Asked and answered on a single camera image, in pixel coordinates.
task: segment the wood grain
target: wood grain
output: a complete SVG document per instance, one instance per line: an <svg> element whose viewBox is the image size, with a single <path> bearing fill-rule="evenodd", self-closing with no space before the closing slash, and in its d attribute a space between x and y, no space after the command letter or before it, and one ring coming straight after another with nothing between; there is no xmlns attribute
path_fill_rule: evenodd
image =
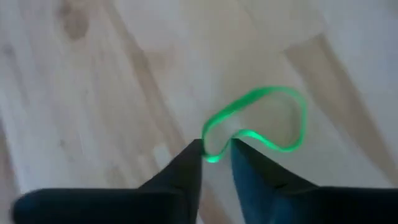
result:
<svg viewBox="0 0 398 224"><path fill-rule="evenodd" d="M264 85L303 93L307 136L293 154L252 146L320 185L390 187L393 150L346 78L356 73L336 63L351 52L335 59L338 43L329 49L317 36L344 31L325 12L310 0L0 0L2 164L12 164L17 189L5 195L140 186L199 138L214 112ZM291 136L295 121L285 117L294 113L264 105L217 134ZM204 164L203 183L198 221L243 223L228 157Z"/></svg>
<svg viewBox="0 0 398 224"><path fill-rule="evenodd" d="M350 77L331 51L324 35L287 49L317 104L343 128L364 154L396 186L398 176L390 149L381 137Z"/></svg>

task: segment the rubber band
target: rubber band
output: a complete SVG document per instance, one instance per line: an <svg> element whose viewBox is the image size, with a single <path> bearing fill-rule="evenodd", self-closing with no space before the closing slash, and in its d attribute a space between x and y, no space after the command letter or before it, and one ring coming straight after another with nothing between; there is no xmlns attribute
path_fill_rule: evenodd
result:
<svg viewBox="0 0 398 224"><path fill-rule="evenodd" d="M260 100L262 97L270 95L271 93L275 92L286 93L289 96L293 97L293 99L298 103L301 109L300 135L291 145L285 147L279 146L278 144L267 139L265 136L262 136L261 134L257 133L255 130L240 129L227 140L226 144L224 145L224 147L221 149L220 152L217 152L216 154L211 154L206 150L206 135L211 129L213 129L217 124L220 124L221 122L228 119L230 116L234 115L238 111L245 109L247 106L253 104L257 100ZM240 137L250 137L257 139L260 142L262 142L265 146L279 152L292 152L303 144L306 122L307 122L307 103L305 101L305 98L297 90L294 90L293 88L286 86L267 86L267 87L256 88L246 93L244 96L240 97L240 99L237 99L236 101L230 103L228 106L219 111L217 114L213 115L203 125L203 129L201 132L201 138L204 144L202 156L207 162L216 163L224 156L226 149L228 148L231 140Z"/></svg>

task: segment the wooden floor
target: wooden floor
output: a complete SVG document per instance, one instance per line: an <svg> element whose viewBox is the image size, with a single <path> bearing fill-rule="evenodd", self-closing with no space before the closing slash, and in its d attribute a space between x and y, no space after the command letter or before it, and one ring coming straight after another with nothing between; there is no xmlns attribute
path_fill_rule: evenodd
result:
<svg viewBox="0 0 398 224"><path fill-rule="evenodd" d="M140 186L264 85L303 93L306 139L249 144L319 185L398 186L397 22L389 0L0 0L0 222L30 190ZM285 141L294 112L262 109L216 136ZM228 158L203 178L198 222L243 223Z"/></svg>

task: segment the floor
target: floor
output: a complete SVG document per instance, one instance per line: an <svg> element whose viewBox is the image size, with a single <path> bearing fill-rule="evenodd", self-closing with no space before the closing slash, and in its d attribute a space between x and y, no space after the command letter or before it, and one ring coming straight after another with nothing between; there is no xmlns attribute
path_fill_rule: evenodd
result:
<svg viewBox="0 0 398 224"><path fill-rule="evenodd" d="M249 144L318 185L397 186L397 22L391 0L0 0L0 222L30 190L140 186L266 85L306 97L305 142ZM284 141L293 112L262 109L216 136ZM203 169L198 223L243 223L228 158Z"/></svg>

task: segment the glowing green band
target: glowing green band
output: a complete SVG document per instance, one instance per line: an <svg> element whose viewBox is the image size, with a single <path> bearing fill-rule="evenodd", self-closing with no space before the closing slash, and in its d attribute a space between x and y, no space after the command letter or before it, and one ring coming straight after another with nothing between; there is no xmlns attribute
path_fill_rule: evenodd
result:
<svg viewBox="0 0 398 224"><path fill-rule="evenodd" d="M216 154L210 154L206 150L206 135L207 133L214 128L217 124L220 124L222 121L228 119L230 116L234 115L238 111L241 111L245 109L245 107L251 105L252 103L256 102L257 100L260 100L262 97L266 95L270 95L271 93L274 92L282 92L286 93L290 96L292 96L298 105L301 107L301 128L300 128L300 135L299 137L289 146L278 146L277 144L273 143L271 140L267 139L265 136L260 135L254 130L250 129L241 129L234 133L226 142L222 150ZM234 138L240 138L240 137L251 137L254 139L259 140L262 142L265 146L276 150L280 152L292 152L298 147L300 147L303 144L304 136L305 136L305 127L307 123L307 103L305 102L304 97L296 90L293 88L289 88L286 86L269 86L269 87L262 87L262 88L256 88L249 93L246 93L244 96L242 96L240 99L230 103L228 106L226 106L224 109L219 111L217 114L213 115L206 123L203 125L203 129L201 132L201 138L204 142L204 147L203 147L203 157L208 161L208 162L218 162L225 154L226 149L229 146L229 143L231 142L232 139Z"/></svg>

